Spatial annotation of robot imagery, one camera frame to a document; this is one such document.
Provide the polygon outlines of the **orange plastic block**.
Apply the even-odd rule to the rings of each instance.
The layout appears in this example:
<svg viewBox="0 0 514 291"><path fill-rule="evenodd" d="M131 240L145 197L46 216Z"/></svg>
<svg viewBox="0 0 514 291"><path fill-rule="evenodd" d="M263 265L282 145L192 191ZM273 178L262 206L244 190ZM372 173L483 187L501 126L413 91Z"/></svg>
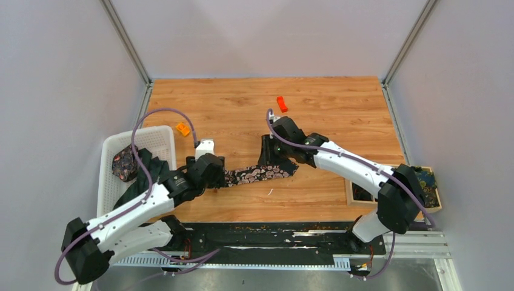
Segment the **orange plastic block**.
<svg viewBox="0 0 514 291"><path fill-rule="evenodd" d="M177 130L177 132L179 132L183 137L186 137L188 136L189 134L191 134L191 129L189 126L187 126L186 124L184 124L183 122L180 122L179 124L177 124L175 126L175 129Z"/></svg>

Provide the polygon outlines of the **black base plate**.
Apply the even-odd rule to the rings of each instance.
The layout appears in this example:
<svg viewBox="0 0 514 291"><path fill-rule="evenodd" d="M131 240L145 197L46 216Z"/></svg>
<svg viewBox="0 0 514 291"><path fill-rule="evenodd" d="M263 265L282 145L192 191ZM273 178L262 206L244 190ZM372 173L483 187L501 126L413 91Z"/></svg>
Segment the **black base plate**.
<svg viewBox="0 0 514 291"><path fill-rule="evenodd" d="M386 254L381 236L360 247L349 245L349 222L186 222L185 231L160 247L166 252L191 251L197 258L214 250L212 264L333 264L334 255L370 258Z"/></svg>

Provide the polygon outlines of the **wooden compartment box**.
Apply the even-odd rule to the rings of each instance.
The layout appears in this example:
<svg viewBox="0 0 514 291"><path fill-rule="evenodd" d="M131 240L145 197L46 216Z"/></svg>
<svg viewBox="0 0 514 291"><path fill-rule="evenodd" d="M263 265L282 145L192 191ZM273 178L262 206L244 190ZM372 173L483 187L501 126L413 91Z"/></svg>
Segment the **wooden compartment box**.
<svg viewBox="0 0 514 291"><path fill-rule="evenodd" d="M435 174L430 167L414 167L415 175L424 191L424 207L428 213L435 213L442 209ZM365 207L373 209L377 205L377 199L365 191L362 187L345 180L345 194L347 205L351 207Z"/></svg>

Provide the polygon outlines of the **black red rolled tie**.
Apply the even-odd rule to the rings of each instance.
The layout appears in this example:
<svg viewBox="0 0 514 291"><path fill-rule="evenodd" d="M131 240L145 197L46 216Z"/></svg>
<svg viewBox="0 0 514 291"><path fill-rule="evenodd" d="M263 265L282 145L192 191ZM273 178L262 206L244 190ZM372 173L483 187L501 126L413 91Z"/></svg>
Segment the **black red rolled tie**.
<svg viewBox="0 0 514 291"><path fill-rule="evenodd" d="M375 202L375 198L368 191L363 189L361 186L351 183L352 186L352 198L354 201L368 201Z"/></svg>

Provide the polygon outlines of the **white perforated plastic basket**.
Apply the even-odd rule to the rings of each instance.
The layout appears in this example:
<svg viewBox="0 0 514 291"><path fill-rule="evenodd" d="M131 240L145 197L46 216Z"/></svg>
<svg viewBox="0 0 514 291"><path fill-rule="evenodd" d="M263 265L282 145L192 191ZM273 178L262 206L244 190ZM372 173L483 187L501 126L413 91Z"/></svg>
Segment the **white perforated plastic basket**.
<svg viewBox="0 0 514 291"><path fill-rule="evenodd" d="M123 182L112 173L114 156L131 143L132 131L108 137L102 145L99 171L97 216L113 210L115 203L133 181ZM135 146L146 148L154 157L167 161L174 170L176 165L175 140L173 130L167 125L147 127L136 131Z"/></svg>

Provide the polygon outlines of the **dark floral tie in basket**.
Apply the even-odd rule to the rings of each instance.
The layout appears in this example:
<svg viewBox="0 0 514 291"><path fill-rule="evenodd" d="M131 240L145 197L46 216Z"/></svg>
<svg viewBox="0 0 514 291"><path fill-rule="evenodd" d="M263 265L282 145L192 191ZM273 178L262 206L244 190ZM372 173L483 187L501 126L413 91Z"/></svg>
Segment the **dark floral tie in basket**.
<svg viewBox="0 0 514 291"><path fill-rule="evenodd" d="M131 145L122 149L112 159L112 174L123 182L135 179L138 167Z"/></svg>

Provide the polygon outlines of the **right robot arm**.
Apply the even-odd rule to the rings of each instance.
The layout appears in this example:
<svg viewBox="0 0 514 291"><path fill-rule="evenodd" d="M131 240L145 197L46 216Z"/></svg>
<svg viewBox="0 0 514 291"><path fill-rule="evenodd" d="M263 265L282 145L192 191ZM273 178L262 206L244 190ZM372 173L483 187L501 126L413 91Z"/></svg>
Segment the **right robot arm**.
<svg viewBox="0 0 514 291"><path fill-rule="evenodd" d="M306 135L292 118L276 116L272 110L265 120L270 133L264 135L262 158L294 159L335 173L377 200L376 208L356 218L347 231L346 244L352 252L363 252L385 233L405 234L424 209L424 192L413 167L392 167L365 159L323 135Z"/></svg>

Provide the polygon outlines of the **black pink rose tie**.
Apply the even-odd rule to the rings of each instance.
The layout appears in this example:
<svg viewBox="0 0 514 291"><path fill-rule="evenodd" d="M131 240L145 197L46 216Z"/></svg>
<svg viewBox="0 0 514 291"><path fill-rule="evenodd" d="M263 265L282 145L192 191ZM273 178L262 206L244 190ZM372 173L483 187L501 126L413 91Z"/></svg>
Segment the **black pink rose tie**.
<svg viewBox="0 0 514 291"><path fill-rule="evenodd" d="M253 165L236 170L226 170L224 175L224 187L290 178L296 173L298 168L299 165L290 160L286 160L274 165Z"/></svg>

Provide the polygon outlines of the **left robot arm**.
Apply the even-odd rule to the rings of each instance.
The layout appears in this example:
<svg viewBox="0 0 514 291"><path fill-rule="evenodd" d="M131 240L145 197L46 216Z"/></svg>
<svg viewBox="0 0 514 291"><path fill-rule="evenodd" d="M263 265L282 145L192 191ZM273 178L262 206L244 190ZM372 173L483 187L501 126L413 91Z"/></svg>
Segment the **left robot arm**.
<svg viewBox="0 0 514 291"><path fill-rule="evenodd" d="M58 263L67 261L75 282L88 284L126 257L164 246L181 249L185 228L169 213L205 189L221 186L224 175L224 158L206 153L189 159L183 170L160 174L148 190L111 212L87 222L70 221Z"/></svg>

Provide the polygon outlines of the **blue gold patterned tie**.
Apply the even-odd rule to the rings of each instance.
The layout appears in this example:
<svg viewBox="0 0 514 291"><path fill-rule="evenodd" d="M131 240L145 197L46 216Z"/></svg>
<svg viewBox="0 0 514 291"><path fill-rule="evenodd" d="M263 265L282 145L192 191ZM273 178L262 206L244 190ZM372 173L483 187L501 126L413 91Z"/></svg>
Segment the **blue gold patterned tie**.
<svg viewBox="0 0 514 291"><path fill-rule="evenodd" d="M420 166L412 166L412 168L424 192L424 207L431 213L438 211L442 206L433 170L430 167Z"/></svg>

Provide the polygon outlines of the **red plastic block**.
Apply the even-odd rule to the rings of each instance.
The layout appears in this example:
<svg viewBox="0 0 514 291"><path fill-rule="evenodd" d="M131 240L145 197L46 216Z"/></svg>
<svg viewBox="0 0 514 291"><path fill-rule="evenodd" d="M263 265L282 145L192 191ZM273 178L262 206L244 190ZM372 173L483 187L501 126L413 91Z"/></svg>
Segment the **red plastic block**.
<svg viewBox="0 0 514 291"><path fill-rule="evenodd" d="M276 97L277 105L282 113L288 112L289 108L287 107L283 96L277 96Z"/></svg>

